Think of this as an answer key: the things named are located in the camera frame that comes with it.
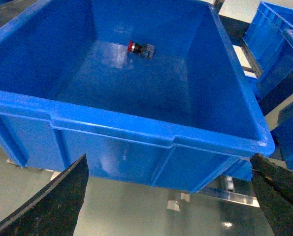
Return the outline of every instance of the blue plastic bin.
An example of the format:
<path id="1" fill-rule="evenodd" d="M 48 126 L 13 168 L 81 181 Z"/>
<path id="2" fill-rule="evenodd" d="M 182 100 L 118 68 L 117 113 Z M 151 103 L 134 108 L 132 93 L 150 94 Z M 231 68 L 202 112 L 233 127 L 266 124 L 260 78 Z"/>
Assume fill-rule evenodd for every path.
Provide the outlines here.
<path id="1" fill-rule="evenodd" d="M 262 100 L 293 71 L 293 10 L 260 2 L 243 40 L 263 71 L 256 94 Z"/>
<path id="2" fill-rule="evenodd" d="M 21 166 L 86 153 L 92 176 L 190 192 L 274 151 L 218 14 L 195 0 L 39 0 L 3 26 L 0 144 Z"/>

